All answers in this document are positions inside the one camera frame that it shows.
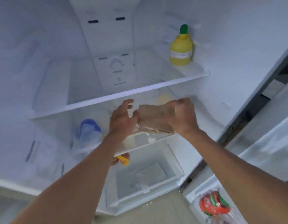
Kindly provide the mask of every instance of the refrigerator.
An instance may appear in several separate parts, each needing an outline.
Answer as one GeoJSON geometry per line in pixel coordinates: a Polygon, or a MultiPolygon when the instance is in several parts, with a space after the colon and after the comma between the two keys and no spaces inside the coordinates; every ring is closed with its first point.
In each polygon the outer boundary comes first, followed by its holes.
{"type": "MultiPolygon", "coordinates": [[[[243,128],[226,149],[280,180],[288,181],[288,84],[243,128]]],[[[209,190],[218,190],[230,205],[233,214],[237,215],[237,223],[245,223],[220,181],[206,167],[183,192],[190,203],[191,211],[201,224],[205,223],[207,215],[201,211],[199,199],[209,190]]]]}
{"type": "MultiPolygon", "coordinates": [[[[190,97],[217,141],[287,56],[288,0],[0,0],[0,187],[40,194],[90,152],[79,149],[80,123],[106,135],[128,98],[132,112],[190,97]],[[194,55],[176,67],[182,24],[194,55]]],[[[178,134],[131,136],[116,155],[126,152],[98,214],[179,188],[202,160],[178,134]]]]}

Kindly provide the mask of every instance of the person's left hand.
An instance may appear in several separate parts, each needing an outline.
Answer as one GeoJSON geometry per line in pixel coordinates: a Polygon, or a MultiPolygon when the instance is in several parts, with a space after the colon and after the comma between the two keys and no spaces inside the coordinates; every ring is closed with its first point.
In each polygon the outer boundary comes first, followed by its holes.
{"type": "Polygon", "coordinates": [[[139,112],[135,110],[131,118],[128,117],[127,109],[131,109],[133,99],[125,100],[123,103],[113,111],[110,118],[109,134],[118,136],[122,141],[129,136],[135,129],[138,123],[139,112]]]}

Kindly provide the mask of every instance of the lemon juice bottle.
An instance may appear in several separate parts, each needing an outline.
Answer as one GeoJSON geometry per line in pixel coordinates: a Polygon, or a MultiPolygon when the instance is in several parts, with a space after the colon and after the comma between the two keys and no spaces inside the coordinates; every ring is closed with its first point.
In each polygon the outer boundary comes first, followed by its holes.
{"type": "Polygon", "coordinates": [[[180,27],[179,35],[176,36],[170,47],[170,62],[173,65],[185,65],[189,62],[193,53],[193,41],[187,32],[187,24],[180,27]]]}

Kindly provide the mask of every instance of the green cap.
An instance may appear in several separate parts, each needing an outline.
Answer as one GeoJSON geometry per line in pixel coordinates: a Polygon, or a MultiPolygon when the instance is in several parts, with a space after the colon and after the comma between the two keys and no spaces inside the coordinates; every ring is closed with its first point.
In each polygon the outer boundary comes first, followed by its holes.
{"type": "Polygon", "coordinates": [[[180,27],[180,34],[187,34],[187,24],[183,24],[180,27]]]}

